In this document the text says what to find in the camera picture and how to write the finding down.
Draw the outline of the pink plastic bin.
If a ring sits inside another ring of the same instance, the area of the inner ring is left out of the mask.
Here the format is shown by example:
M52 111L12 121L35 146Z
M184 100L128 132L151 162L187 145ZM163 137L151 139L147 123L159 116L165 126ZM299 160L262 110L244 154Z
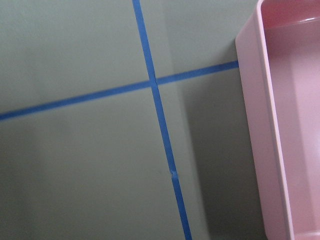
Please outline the pink plastic bin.
M265 235L317 240L319 1L258 1L235 46Z

